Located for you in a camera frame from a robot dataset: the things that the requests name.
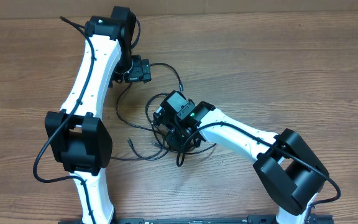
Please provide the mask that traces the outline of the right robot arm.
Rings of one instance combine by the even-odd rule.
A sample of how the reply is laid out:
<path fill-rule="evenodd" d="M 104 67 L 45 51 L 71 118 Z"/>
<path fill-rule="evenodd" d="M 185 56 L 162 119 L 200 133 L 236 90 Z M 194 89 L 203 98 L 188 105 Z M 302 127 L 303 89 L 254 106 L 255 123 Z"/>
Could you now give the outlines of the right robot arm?
<path fill-rule="evenodd" d="M 165 140 L 177 153 L 178 167 L 203 141 L 224 146 L 252 163 L 280 207 L 277 223 L 310 223 L 313 202 L 329 173 L 298 133 L 252 128 L 205 101 L 196 105 L 179 91 L 165 97 L 153 118 L 156 126 L 167 129 Z"/>

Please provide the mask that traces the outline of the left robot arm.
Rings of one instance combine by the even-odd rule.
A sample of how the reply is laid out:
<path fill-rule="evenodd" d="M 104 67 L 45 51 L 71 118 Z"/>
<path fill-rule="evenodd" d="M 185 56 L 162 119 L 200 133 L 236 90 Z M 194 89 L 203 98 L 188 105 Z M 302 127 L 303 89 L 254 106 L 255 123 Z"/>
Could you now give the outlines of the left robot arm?
<path fill-rule="evenodd" d="M 112 138 L 103 124 L 103 106 L 113 82 L 151 81 L 149 61 L 132 54 L 138 20 L 128 7 L 116 6 L 109 17 L 92 16 L 84 26 L 80 69 L 58 112 L 45 117 L 47 142 L 54 158 L 74 181 L 83 210 L 80 223 L 113 223 L 115 216 L 106 181 Z"/>

